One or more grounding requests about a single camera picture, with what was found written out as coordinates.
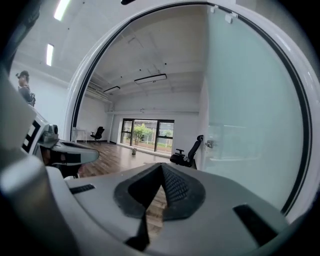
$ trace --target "ceiling light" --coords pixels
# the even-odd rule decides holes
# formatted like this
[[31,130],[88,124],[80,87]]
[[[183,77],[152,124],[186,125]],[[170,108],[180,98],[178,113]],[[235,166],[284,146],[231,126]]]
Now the ceiling light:
[[144,84],[144,83],[149,83],[149,82],[155,83],[158,80],[165,80],[165,79],[167,79],[166,74],[156,74],[156,75],[147,76],[144,78],[134,80],[134,82],[139,85],[139,84]]
[[57,19],[58,21],[62,20],[62,16],[65,13],[65,10],[67,9],[67,6],[69,4],[70,0],[60,0],[58,7],[55,10],[54,13],[54,18]]
[[48,43],[46,48],[46,64],[51,66],[52,63],[52,54],[54,53],[54,46]]
[[120,90],[120,87],[119,87],[119,86],[112,87],[112,88],[110,88],[110,89],[104,90],[103,92],[104,92],[105,94],[109,94],[109,93],[113,93],[113,92],[115,92],[115,91],[117,91],[117,90]]

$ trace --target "black slot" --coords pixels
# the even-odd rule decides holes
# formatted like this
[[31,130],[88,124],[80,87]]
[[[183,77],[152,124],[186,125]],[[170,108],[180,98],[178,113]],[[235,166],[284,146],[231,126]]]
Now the black slot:
[[88,184],[84,186],[77,186],[77,187],[70,188],[70,192],[71,194],[78,194],[78,193],[85,192],[88,190],[93,190],[93,189],[95,189],[95,186]]
[[265,245],[277,236],[277,233],[262,218],[260,218],[249,205],[239,205],[234,207],[233,210],[249,230],[259,246]]

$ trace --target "window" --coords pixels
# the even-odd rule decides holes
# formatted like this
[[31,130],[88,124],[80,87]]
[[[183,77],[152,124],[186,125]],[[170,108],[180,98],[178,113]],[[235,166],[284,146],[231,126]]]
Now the window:
[[122,144],[171,154],[173,138],[173,120],[123,119]]
[[131,145],[132,136],[131,131],[133,129],[133,121],[132,120],[123,120],[122,130],[121,130],[121,140],[120,142],[123,144]]
[[174,136],[173,121],[159,121],[159,131],[156,137],[155,151],[171,153]]

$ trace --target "frosted glass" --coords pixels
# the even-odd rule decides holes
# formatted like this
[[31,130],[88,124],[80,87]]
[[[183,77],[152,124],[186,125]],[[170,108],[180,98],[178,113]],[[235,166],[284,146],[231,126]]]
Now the frosted glass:
[[279,210],[297,178],[303,123],[294,84],[252,28],[208,12],[209,97],[205,171],[230,178]]

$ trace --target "black office chair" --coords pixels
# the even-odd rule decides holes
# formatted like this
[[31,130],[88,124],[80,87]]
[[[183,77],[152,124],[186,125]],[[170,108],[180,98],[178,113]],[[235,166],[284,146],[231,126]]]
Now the black office chair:
[[196,151],[199,148],[203,139],[204,139],[203,135],[199,135],[196,138],[196,142],[194,143],[193,147],[189,151],[187,157],[186,157],[186,155],[182,154],[182,152],[184,152],[184,150],[176,148],[176,150],[178,150],[179,153],[173,154],[170,157],[170,161],[177,164],[177,165],[180,165],[180,166],[191,167],[194,162],[194,156],[196,154]]
[[102,133],[104,132],[104,128],[102,127],[102,126],[100,126],[99,128],[98,128],[98,130],[96,130],[96,133],[95,133],[95,135],[94,135],[94,132],[92,131],[91,133],[92,133],[92,135],[90,135],[92,138],[94,138],[94,142],[96,143],[96,142],[98,142],[98,143],[100,143],[100,141],[98,141],[98,140],[100,140],[101,138],[102,138]]

